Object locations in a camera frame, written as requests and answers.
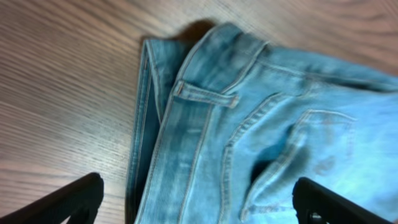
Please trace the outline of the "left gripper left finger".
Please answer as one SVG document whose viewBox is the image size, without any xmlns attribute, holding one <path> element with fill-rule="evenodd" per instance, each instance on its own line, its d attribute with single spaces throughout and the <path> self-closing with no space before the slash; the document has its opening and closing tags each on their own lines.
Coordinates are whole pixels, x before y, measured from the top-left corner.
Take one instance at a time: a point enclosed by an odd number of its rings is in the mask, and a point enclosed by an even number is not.
<svg viewBox="0 0 398 224">
<path fill-rule="evenodd" d="M 104 197 L 104 181 L 92 172 L 1 217 L 1 224 L 93 224 Z"/>
</svg>

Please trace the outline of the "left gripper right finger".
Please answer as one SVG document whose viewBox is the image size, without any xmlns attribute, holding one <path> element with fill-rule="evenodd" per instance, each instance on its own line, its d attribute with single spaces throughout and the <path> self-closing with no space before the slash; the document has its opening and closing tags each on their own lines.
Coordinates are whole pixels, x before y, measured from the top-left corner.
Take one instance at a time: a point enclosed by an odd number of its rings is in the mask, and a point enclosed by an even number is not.
<svg viewBox="0 0 398 224">
<path fill-rule="evenodd" d="M 292 196 L 299 224 L 392 224 L 306 177 L 296 181 Z"/>
</svg>

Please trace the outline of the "light blue denim jeans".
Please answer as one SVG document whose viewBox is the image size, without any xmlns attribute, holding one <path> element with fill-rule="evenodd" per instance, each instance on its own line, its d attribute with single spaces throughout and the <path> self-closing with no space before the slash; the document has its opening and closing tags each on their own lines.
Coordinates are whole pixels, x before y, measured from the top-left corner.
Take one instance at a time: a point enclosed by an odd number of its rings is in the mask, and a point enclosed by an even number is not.
<svg viewBox="0 0 398 224">
<path fill-rule="evenodd" d="M 397 218 L 397 77 L 231 23 L 143 42 L 127 223 L 296 223 L 300 177 Z"/>
</svg>

